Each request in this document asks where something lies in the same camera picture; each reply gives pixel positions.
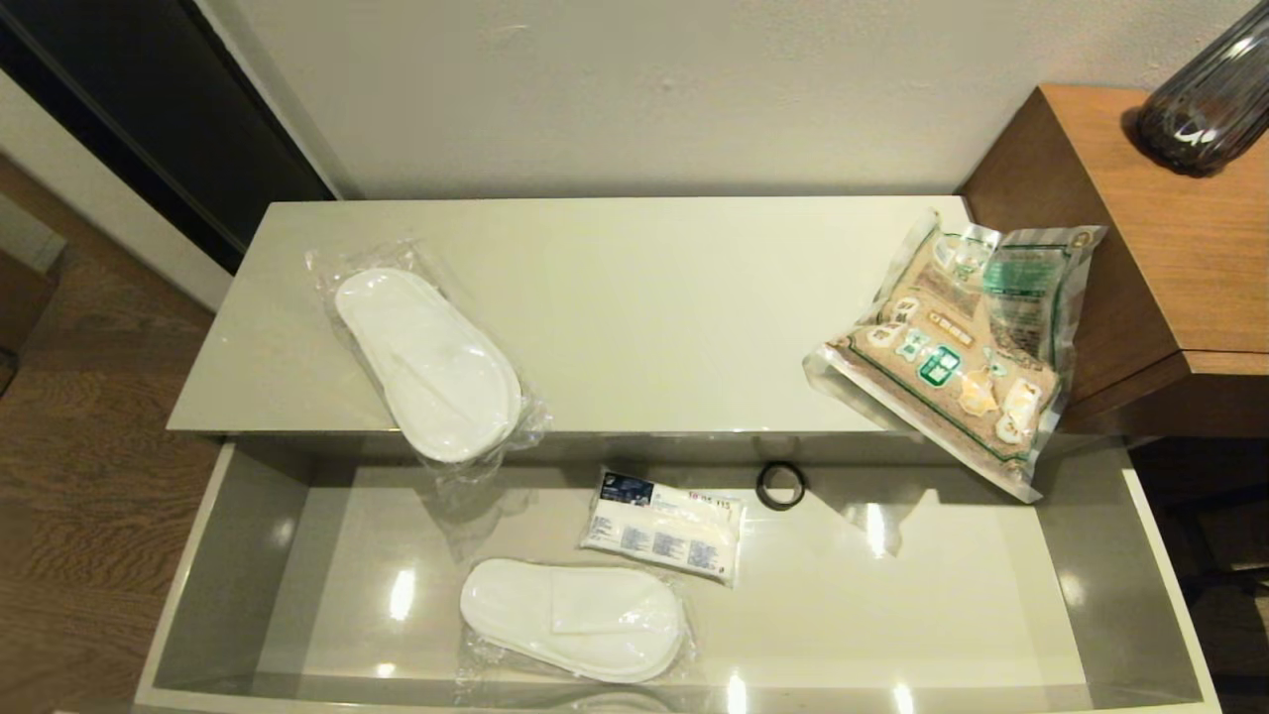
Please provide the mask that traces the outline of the black tape roll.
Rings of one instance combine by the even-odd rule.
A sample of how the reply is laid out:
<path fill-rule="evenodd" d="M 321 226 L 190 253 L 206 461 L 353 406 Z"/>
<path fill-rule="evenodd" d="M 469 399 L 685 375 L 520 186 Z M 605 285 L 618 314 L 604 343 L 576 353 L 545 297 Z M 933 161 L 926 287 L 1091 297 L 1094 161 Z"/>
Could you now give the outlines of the black tape roll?
<path fill-rule="evenodd" d="M 798 506 L 810 491 L 810 479 L 792 462 L 766 462 L 758 471 L 755 493 L 763 506 L 787 512 Z"/>

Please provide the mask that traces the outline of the brown box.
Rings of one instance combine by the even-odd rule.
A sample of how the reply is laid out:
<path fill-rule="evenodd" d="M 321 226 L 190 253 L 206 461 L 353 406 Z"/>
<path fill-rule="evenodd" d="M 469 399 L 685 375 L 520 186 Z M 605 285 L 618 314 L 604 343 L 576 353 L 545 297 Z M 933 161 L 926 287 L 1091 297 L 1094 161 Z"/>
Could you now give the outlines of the brown box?
<path fill-rule="evenodd" d="M 66 240 L 0 191 L 0 394 L 58 288 Z"/>

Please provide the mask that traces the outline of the dark ribbed glass vase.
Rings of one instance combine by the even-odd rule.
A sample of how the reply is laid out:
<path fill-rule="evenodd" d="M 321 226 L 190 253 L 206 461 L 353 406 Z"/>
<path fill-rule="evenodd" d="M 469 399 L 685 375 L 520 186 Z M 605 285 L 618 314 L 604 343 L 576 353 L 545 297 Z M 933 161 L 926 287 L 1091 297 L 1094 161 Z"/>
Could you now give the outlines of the dark ribbed glass vase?
<path fill-rule="evenodd" d="M 1137 110 L 1146 157 L 1180 175 L 1222 172 L 1269 131 L 1269 0 L 1189 60 Z"/>

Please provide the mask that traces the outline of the white slippers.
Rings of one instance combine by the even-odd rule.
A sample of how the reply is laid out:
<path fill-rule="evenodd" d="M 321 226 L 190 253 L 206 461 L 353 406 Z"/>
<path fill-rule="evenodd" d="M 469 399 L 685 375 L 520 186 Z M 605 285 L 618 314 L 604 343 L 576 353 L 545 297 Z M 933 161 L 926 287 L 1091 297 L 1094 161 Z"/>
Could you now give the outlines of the white slippers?
<path fill-rule="evenodd" d="M 552 416 L 457 276 L 420 241 L 312 249 L 305 269 L 393 426 L 444 484 L 494 478 Z"/>
<path fill-rule="evenodd" d="M 694 648 L 676 588 L 629 566 L 490 557 L 462 583 L 459 614 L 480 646 L 612 685 L 665 676 Z"/>

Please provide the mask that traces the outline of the white wipes pack blue label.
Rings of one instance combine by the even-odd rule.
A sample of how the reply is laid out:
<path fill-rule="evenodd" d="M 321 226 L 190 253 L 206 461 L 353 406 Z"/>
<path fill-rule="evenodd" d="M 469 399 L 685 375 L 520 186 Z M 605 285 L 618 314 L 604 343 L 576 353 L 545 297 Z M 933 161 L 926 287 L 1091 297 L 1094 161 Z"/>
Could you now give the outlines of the white wipes pack blue label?
<path fill-rule="evenodd" d="M 577 547 L 733 587 L 747 505 L 602 467 Z"/>

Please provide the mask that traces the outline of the glossy white low cabinet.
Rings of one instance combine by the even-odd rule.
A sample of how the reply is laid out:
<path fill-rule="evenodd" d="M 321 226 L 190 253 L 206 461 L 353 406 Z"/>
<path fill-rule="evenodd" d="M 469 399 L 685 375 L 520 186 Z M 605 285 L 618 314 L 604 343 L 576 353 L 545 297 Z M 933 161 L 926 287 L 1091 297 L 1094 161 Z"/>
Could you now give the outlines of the glossy white low cabinet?
<path fill-rule="evenodd" d="M 807 353 L 869 307 L 928 209 L 961 197 L 278 202 L 216 313 L 169 427 L 387 432 L 311 250 L 416 241 L 552 416 L 553 432 L 879 432 L 808 384 Z"/>

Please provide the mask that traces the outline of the glossy white drawer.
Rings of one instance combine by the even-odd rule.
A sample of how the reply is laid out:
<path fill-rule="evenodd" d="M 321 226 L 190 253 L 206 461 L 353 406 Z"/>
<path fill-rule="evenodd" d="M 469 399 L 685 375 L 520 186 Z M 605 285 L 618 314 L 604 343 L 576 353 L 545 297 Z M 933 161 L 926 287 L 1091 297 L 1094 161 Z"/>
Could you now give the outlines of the glossy white drawer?
<path fill-rule="evenodd" d="M 803 501 L 758 501 L 792 462 Z M 490 557 L 577 547 L 602 467 L 745 503 L 728 588 L 654 569 L 693 654 L 612 685 L 480 646 Z M 171 714 L 1222 714 L 1114 443 L 1042 462 L 1038 505 L 888 435 L 544 443 L 476 484 L 406 457 L 225 443 L 133 706 Z"/>

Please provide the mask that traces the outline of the brown wooden side cabinet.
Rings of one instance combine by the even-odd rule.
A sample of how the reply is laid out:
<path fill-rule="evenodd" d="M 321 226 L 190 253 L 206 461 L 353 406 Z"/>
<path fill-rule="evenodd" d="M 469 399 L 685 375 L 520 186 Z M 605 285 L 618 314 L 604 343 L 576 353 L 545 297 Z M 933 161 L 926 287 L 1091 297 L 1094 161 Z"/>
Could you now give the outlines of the brown wooden side cabinet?
<path fill-rule="evenodd" d="M 1036 88 L 961 197 L 992 230 L 1107 226 L 1065 432 L 1269 438 L 1269 148 L 1178 175 L 1129 141 L 1145 96 Z"/>

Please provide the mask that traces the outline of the dark sliding door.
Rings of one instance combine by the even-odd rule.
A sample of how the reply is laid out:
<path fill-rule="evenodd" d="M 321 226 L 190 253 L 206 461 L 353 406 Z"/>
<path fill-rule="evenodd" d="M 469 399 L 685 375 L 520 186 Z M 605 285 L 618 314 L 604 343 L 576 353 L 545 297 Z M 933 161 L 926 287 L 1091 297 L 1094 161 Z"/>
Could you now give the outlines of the dark sliding door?
<path fill-rule="evenodd" d="M 222 270 L 334 198 L 194 0 L 0 0 L 0 68 Z"/>

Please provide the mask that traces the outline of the green printed snack bag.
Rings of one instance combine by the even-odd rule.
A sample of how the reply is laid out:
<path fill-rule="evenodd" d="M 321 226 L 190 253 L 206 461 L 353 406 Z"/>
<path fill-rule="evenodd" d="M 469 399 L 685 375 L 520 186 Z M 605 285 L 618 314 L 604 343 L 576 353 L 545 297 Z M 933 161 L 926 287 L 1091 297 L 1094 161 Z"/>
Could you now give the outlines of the green printed snack bag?
<path fill-rule="evenodd" d="M 1000 232 L 925 209 L 869 307 L 805 356 L 813 389 L 879 410 L 1032 505 L 1105 224 Z"/>

